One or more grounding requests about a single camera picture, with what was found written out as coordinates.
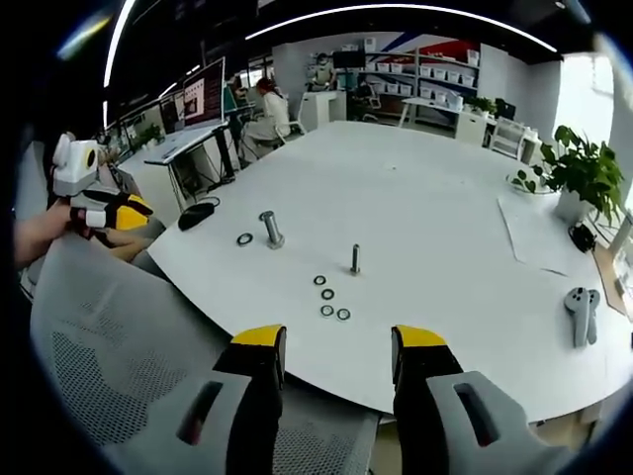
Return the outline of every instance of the led light strip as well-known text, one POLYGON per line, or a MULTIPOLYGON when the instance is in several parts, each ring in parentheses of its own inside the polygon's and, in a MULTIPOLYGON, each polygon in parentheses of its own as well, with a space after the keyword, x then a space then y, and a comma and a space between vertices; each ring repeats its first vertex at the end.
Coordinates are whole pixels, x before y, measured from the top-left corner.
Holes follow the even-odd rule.
POLYGON ((331 15, 334 13, 354 12, 357 10, 374 10, 378 8, 408 8, 411 10, 427 10, 427 11, 430 10, 433 12, 461 15, 462 17, 472 18, 474 20, 480 20, 482 22, 495 25, 496 27, 504 28, 508 31, 521 35, 522 37, 527 38, 528 40, 533 41, 534 43, 540 45, 541 47, 545 49, 548 49, 551 52, 558 52, 557 49, 539 40, 538 38, 533 37, 532 35, 529 35, 525 32, 522 32, 521 30, 518 30, 515 27, 511 27, 510 25, 507 25, 505 23, 498 22, 497 20, 493 20, 492 18, 482 17, 481 15, 476 15, 474 13, 469 13, 469 12, 463 12, 461 10, 454 10, 452 8, 434 7, 430 5, 410 5, 407 3, 380 3, 380 4, 374 4, 374 5, 356 5, 356 6, 351 6, 351 7, 341 7, 341 8, 333 8, 331 10, 323 10, 322 12, 310 13, 302 17, 297 17, 297 18, 293 18, 292 20, 287 20, 285 22, 278 23, 277 25, 273 25, 272 27, 264 28, 263 30, 260 30, 259 32, 253 33, 252 35, 248 35, 245 39, 247 41, 252 40, 253 38, 257 38, 261 35, 264 35, 265 33, 272 32, 273 30, 277 30, 278 28, 286 27, 288 25, 292 25, 293 23, 303 22, 304 20, 309 20, 310 18, 321 17, 323 15, 331 15))
MULTIPOLYGON (((112 65, 115 62, 115 55, 117 54, 117 48, 119 47, 119 41, 121 40, 121 35, 123 34, 123 28, 128 22, 128 17, 130 16, 130 12, 132 11, 132 7, 135 5, 136 0, 126 0, 123 8, 121 9, 121 14, 119 14, 119 18, 117 18, 117 24, 115 25, 115 30, 112 33, 112 39, 110 40, 110 48, 108 49, 108 58, 106 60, 106 72, 103 77, 103 87, 106 88, 110 85, 110 76, 112 75, 112 65)), ((108 128, 108 102, 104 101, 103 103, 103 128, 106 130, 108 128)))
POLYGON ((174 82, 171 86, 169 86, 167 89, 165 89, 164 91, 162 91, 162 93, 158 96, 158 99, 161 99, 162 96, 164 96, 165 94, 167 94, 169 91, 171 91, 174 87, 176 87, 176 83, 174 82))

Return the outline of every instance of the person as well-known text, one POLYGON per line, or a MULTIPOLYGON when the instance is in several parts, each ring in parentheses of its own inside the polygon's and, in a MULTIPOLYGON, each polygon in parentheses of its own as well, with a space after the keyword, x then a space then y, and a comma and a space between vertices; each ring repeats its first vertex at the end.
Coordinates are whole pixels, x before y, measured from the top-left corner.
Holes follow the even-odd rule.
POLYGON ((240 155, 246 163, 253 163, 263 156, 264 150, 258 150, 261 145, 275 141, 279 135, 285 137, 290 134, 288 101, 275 83, 262 77, 255 88, 264 98, 264 117, 247 123, 242 131, 240 155))
MULTIPOLYGON (((71 229, 70 205, 57 199, 45 212, 28 220, 17 221, 14 228, 14 262, 22 270, 46 254, 50 244, 71 229)), ((85 217, 80 211, 79 219, 85 217)), ((88 230, 83 234, 87 238, 88 230)), ((100 242, 110 254, 125 262, 133 260, 152 243, 153 239, 134 236, 117 230, 105 229, 96 232, 91 241, 100 242)))
POLYGON ((320 53, 316 57, 315 77, 311 81, 312 91, 324 91, 332 89, 336 81, 336 70, 329 61, 327 54, 320 53))

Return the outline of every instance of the metal bolt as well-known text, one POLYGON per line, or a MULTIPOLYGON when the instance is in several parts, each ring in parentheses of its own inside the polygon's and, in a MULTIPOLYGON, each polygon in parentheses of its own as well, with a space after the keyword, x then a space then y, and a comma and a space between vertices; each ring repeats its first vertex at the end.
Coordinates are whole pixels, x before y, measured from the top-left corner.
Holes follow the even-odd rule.
POLYGON ((275 221, 275 213, 272 211, 265 211, 261 214, 261 219, 266 225, 266 231, 268 231, 268 247, 271 249, 278 249, 284 242, 284 236, 279 233, 279 228, 277 228, 277 221, 275 221))
POLYGON ((349 269, 353 275, 360 273, 360 245, 354 244, 352 250, 352 266, 349 269))

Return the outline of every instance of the person's arm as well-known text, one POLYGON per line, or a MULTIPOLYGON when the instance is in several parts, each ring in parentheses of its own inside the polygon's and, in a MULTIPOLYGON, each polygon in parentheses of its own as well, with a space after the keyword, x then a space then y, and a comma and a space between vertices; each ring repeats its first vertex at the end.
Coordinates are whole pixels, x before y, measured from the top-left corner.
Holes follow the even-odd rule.
POLYGON ((120 260, 125 262, 132 262, 132 260, 142 251, 149 247, 149 242, 145 242, 148 239, 142 241, 132 242, 130 244, 121 245, 119 247, 113 247, 110 249, 110 253, 120 260))
POLYGON ((106 239, 114 246, 110 249, 110 253, 125 262, 132 261, 139 252, 147 249, 152 243, 151 239, 117 230, 106 230, 106 239))
POLYGON ((48 251, 50 244, 66 231, 70 223, 70 206, 57 200, 44 213, 16 222, 14 228, 13 256, 21 270, 48 251))

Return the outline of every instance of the window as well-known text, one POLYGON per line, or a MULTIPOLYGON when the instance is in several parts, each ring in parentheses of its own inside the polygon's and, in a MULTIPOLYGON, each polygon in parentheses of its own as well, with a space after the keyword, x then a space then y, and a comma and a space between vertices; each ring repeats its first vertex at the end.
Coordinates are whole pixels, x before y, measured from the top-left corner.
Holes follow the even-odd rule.
POLYGON ((264 71, 262 69, 250 70, 248 72, 243 71, 239 74, 239 79, 241 80, 242 87, 255 87, 257 81, 264 76, 264 71))

